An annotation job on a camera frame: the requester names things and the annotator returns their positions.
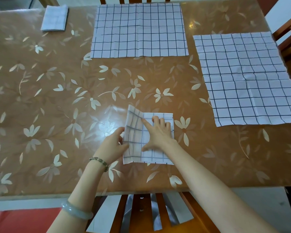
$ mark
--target black grid line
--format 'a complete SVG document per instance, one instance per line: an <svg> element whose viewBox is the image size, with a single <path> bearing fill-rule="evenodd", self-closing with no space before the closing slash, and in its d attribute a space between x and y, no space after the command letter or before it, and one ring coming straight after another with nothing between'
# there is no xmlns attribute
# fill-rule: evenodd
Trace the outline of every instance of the black grid line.
<svg viewBox="0 0 291 233"><path fill-rule="evenodd" d="M115 13L116 8L121 9L120 15ZM128 8L127 13L122 12L124 8ZM182 55L189 54L179 3L98 7L91 58Z"/></svg>
<svg viewBox="0 0 291 233"><path fill-rule="evenodd" d="M291 80L270 32L193 38L217 126L291 123Z"/></svg>
<svg viewBox="0 0 291 233"><path fill-rule="evenodd" d="M165 118L166 122L170 122L172 125L172 137L174 126L173 126L173 117L172 114L166 114L166 113L142 113L132 105L128 106L128 115L126 119L125 124L125 131L124 131L124 137L123 137L123 143L130 143L130 148L128 151L126 151L123 155L123 163L130 163L130 162L147 162L147 163L163 163L163 164L172 164L172 162L166 158L164 153L155 153L155 156L153 156L153 150L142 152L141 147L147 143L147 140L144 140L144 133L147 133L148 137L150 138L148 130L145 128L143 123L141 122L141 118L145 118L150 124L153 124L152 117L154 115L157 115L159 117ZM136 131L139 131L141 133L141 137L136 138Z"/></svg>

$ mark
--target table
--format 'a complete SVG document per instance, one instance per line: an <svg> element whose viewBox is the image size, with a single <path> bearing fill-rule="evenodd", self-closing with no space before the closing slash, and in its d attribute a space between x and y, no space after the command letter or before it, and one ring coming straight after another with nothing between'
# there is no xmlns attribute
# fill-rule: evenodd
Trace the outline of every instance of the table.
<svg viewBox="0 0 291 233"><path fill-rule="evenodd" d="M94 6L70 8L66 31L55 33L40 31L44 10L0 12L0 195L71 193L128 104L173 113L175 139L229 187L291 185L291 124L216 127L192 38L269 31L258 3L181 7L190 55L151 58L90 59ZM175 189L188 189L175 166L119 159L98 194Z"/></svg>

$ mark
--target bracelet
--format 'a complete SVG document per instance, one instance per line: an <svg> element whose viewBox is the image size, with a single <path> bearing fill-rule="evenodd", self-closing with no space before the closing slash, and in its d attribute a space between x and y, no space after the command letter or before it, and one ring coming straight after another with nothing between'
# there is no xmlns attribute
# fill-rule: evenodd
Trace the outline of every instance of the bracelet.
<svg viewBox="0 0 291 233"><path fill-rule="evenodd" d="M101 158L93 157L93 158L89 159L89 161L91 161L91 160L97 160L98 162L102 163L105 166L105 171L104 172L107 172L109 170L108 164L105 161L103 161Z"/></svg>
<svg viewBox="0 0 291 233"><path fill-rule="evenodd" d="M75 216L77 218L83 219L83 220L89 220L93 217L92 212L84 212L80 209L74 207L72 204L66 201L66 203L62 204L62 210L66 211L68 214Z"/></svg>

